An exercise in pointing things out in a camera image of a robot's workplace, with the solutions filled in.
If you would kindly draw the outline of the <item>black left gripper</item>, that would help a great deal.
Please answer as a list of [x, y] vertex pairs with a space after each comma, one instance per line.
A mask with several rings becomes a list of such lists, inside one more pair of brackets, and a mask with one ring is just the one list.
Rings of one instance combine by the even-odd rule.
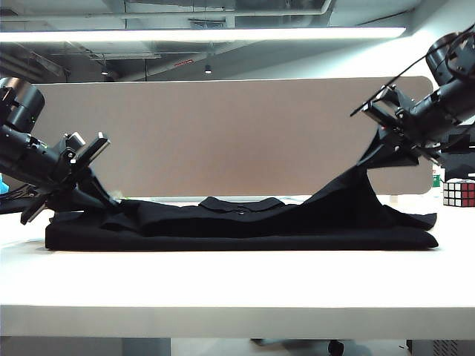
[[55, 159], [52, 171], [32, 183], [38, 196], [21, 214], [21, 224], [32, 222], [41, 211], [111, 210], [119, 203], [103, 188], [90, 164], [110, 144], [109, 138], [99, 132], [86, 145], [77, 133], [66, 135], [53, 148], [41, 150], [41, 162], [49, 156]]

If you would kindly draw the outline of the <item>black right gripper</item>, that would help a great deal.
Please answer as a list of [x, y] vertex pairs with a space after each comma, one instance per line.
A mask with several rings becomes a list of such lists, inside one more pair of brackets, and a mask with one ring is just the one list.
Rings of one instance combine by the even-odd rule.
[[357, 162], [358, 166], [367, 166], [368, 169], [417, 166], [419, 157], [437, 165], [442, 164], [442, 157], [425, 148], [417, 140], [418, 136], [411, 135], [400, 119], [372, 102], [366, 102], [361, 111], [377, 122], [378, 128], [369, 147]]

